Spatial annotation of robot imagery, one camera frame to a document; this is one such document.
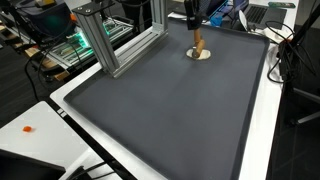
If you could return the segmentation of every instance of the desk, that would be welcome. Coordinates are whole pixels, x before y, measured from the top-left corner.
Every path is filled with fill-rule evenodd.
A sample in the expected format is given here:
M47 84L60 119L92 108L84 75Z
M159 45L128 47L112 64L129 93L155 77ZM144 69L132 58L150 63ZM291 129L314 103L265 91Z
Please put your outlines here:
M269 1L265 0L256 0L251 3L267 5L268 2ZM295 0L293 3L298 6L299 1ZM297 9L288 9L284 21L285 24L292 28L294 26L296 12ZM266 77L269 68L275 63L276 52L276 46L270 46L269 53L264 63L239 177L239 179L242 180L260 180L265 179L266 177L282 90L281 85L270 82ZM96 139L136 178L148 180L164 179L158 172L153 170L63 101L63 98L70 91L99 70L101 70L101 67L97 63L74 80L52 93L50 96L51 99L90 133L94 139Z
M34 128L30 133L22 131L24 126ZM0 129L0 149L59 165L67 179L79 166L89 168L103 160L64 122L45 102L40 102ZM104 165L89 172L97 177L113 170ZM112 174L104 180L120 180Z

